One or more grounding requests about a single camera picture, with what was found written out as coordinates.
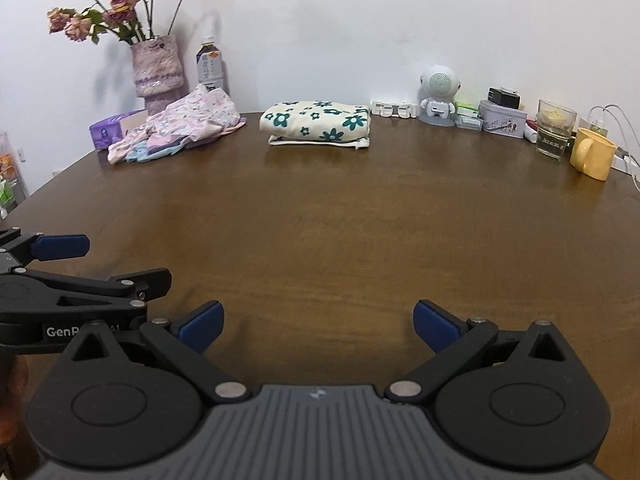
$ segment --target white cable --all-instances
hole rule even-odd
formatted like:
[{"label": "white cable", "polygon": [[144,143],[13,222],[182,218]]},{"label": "white cable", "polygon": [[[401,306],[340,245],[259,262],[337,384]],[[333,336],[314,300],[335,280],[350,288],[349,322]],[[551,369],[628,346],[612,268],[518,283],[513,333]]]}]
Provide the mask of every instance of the white cable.
[{"label": "white cable", "polygon": [[636,139],[636,144],[638,145],[638,148],[640,148],[640,140],[638,140],[638,135],[636,135],[636,130],[633,124],[631,124],[631,121],[629,120],[629,118],[626,116],[625,111],[622,108],[620,108],[618,105],[607,105],[604,107],[604,110],[607,110],[608,108],[617,108],[620,111],[622,116],[625,118],[626,124],[628,124],[629,127],[631,128],[631,133],[634,134],[634,138]]},{"label": "white cable", "polygon": [[[625,135],[625,131],[622,128],[622,124],[620,124],[620,120],[613,114],[613,112],[607,108],[603,108],[602,109],[603,112],[608,113],[611,117],[614,118],[614,120],[618,123],[618,127],[620,128],[620,133],[622,134],[622,140],[625,141],[625,149],[626,152],[631,154],[631,152],[629,151],[629,143],[628,140],[626,140],[626,135]],[[633,165],[631,165],[631,168],[629,168],[629,163],[626,161],[626,156],[622,157],[622,160],[625,161],[625,167],[626,167],[626,172],[631,175],[631,180],[634,181],[634,183],[636,182],[635,178],[634,178],[634,168]]]},{"label": "white cable", "polygon": [[[638,136],[636,136],[636,131],[633,125],[631,124],[631,121],[629,121],[629,118],[624,113],[624,110],[620,108],[618,105],[607,105],[605,107],[594,107],[594,108],[602,108],[603,112],[608,113],[618,123],[618,127],[620,128],[620,133],[622,134],[622,139],[625,141],[625,148],[626,148],[626,152],[628,153],[629,159],[633,160],[638,166],[640,166],[636,158],[631,154],[631,151],[629,150],[629,143],[628,143],[628,140],[626,140],[625,131],[624,131],[624,128],[622,127],[622,124],[620,123],[620,120],[615,116],[615,114],[611,110],[609,110],[609,108],[617,108],[618,110],[620,110],[620,113],[622,113],[622,115],[625,117],[627,124],[631,128],[631,132],[633,133],[634,138],[636,139],[636,143],[638,144],[638,146],[640,146],[640,142],[638,142]],[[629,168],[629,163],[626,161],[626,157],[623,157],[622,160],[625,161],[626,170],[628,171],[629,175],[631,175],[631,180],[633,181],[634,186],[636,186],[636,189],[638,190],[638,192],[640,192],[640,187],[638,186],[638,178],[634,173],[634,165],[632,164],[631,167]]]},{"label": "white cable", "polygon": [[590,123],[593,123],[593,121],[591,120],[591,114],[593,114],[594,110],[602,110],[602,119],[604,120],[604,106],[594,106],[591,110],[589,110],[589,115],[587,115],[587,120]]}]

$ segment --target yellow mug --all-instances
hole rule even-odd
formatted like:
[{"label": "yellow mug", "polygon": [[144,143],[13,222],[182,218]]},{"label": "yellow mug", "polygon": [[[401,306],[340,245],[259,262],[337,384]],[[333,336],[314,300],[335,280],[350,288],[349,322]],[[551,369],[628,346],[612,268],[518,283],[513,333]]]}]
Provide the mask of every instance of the yellow mug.
[{"label": "yellow mug", "polygon": [[579,128],[571,152],[571,165],[591,178],[606,180],[616,148],[607,137]]}]

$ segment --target astronaut toy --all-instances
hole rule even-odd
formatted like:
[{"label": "astronaut toy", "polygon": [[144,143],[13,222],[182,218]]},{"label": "astronaut toy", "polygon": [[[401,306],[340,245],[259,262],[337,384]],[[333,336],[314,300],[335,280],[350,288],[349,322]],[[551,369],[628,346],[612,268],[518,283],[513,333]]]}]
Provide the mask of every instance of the astronaut toy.
[{"label": "astronaut toy", "polygon": [[452,115],[456,112],[453,98],[460,90],[460,80],[447,66],[435,65],[420,77],[422,91],[427,95],[420,102],[418,118],[435,126],[453,126]]}]

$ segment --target charging cable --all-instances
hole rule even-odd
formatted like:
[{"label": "charging cable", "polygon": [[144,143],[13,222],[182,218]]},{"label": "charging cable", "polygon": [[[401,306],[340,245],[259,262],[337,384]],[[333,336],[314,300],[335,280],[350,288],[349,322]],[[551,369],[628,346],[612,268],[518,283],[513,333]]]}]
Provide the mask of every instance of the charging cable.
[{"label": "charging cable", "polygon": [[626,172],[631,176],[631,180],[633,181],[634,186],[636,187],[638,192],[640,192],[640,186],[638,186],[638,183],[639,183],[638,177],[636,176],[636,173],[634,172],[634,165],[633,164],[629,165],[628,160],[634,161],[637,166],[640,166],[640,162],[638,162],[638,160],[630,152],[629,142],[628,142],[628,140],[626,140],[625,129],[622,127],[622,124],[620,123],[620,120],[610,110],[610,108],[615,108],[622,114],[622,116],[625,118],[626,124],[628,124],[629,128],[631,129],[631,133],[634,136],[634,139],[636,140],[636,144],[640,148],[640,140],[638,140],[638,135],[636,134],[636,130],[635,130],[633,124],[631,124],[631,121],[629,120],[629,118],[625,114],[625,111],[620,106],[618,106],[617,104],[610,104],[610,105],[606,105],[606,106],[594,106],[591,110],[589,110],[589,115],[587,117],[587,120],[589,122],[592,122],[591,121],[591,115],[592,115],[594,110],[602,110],[601,118],[595,123],[596,126],[599,127],[599,128],[604,126],[604,114],[605,113],[609,114],[611,117],[614,118],[614,120],[616,121],[616,123],[618,124],[618,127],[620,129],[620,133],[622,134],[622,139],[625,142],[625,147],[624,148],[622,148],[621,146],[616,148],[615,155],[620,157],[622,160],[625,161]]}]

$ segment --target ribbed gray panel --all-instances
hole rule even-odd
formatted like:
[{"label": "ribbed gray panel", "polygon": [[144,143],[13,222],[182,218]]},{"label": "ribbed gray panel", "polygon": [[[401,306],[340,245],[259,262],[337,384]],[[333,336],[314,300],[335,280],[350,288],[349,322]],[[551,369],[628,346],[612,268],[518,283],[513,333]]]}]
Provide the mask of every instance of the ribbed gray panel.
[{"label": "ribbed gray panel", "polygon": [[113,473],[48,463],[34,480],[604,480],[583,465],[517,474],[448,447],[420,408],[391,404],[371,386],[265,386],[212,410],[182,449]]}]

